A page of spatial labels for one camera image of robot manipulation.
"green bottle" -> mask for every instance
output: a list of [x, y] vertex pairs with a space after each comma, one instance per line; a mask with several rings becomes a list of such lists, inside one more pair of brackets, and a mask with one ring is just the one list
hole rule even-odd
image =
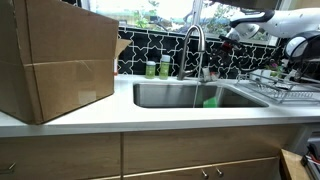
[[161, 65], [160, 65], [160, 74], [159, 74], [160, 79], [162, 80], [168, 79], [169, 67], [170, 67], [170, 56], [162, 55]]
[[153, 79], [156, 73], [156, 63], [154, 61], [148, 61], [146, 66], [146, 78]]

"cabinet handle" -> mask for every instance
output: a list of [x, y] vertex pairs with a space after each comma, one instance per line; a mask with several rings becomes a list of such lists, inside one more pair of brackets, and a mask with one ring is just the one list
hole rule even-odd
[[15, 166], [16, 166], [16, 163], [13, 163], [6, 169], [0, 169], [0, 175], [1, 174], [12, 174]]
[[204, 172], [203, 169], [202, 169], [202, 178], [205, 180], [209, 179], [209, 175], [206, 172]]
[[216, 167], [216, 170], [217, 170], [218, 177], [222, 178], [224, 173], [220, 171], [217, 167]]

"window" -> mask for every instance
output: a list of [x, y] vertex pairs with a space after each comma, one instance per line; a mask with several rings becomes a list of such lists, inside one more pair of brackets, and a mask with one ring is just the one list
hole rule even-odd
[[[207, 37], [226, 35], [229, 31], [230, 17], [240, 11], [238, 7], [212, 3], [210, 0], [82, 1], [82, 4], [88, 4], [89, 10], [119, 20], [120, 26], [186, 33], [192, 24], [199, 24]], [[263, 0], [255, 1], [256, 4], [262, 2], [265, 3]], [[249, 41], [270, 44], [274, 39], [272, 40], [271, 36], [261, 31]]]

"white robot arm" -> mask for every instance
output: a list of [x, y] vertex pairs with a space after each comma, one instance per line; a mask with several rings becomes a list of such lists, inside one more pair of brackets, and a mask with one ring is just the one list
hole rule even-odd
[[285, 50], [291, 60], [301, 58], [306, 52], [305, 59], [320, 56], [319, 49], [314, 51], [320, 48], [320, 8], [238, 12], [231, 17], [230, 26], [232, 29], [226, 37], [235, 41], [253, 37], [260, 28], [275, 37], [291, 38]]

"stainless steel sink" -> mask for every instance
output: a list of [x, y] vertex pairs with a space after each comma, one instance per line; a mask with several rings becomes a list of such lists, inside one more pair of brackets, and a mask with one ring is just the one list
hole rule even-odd
[[135, 84], [134, 103], [144, 108], [202, 108], [203, 102], [216, 97], [219, 108], [268, 107], [257, 99], [236, 90], [215, 85]]

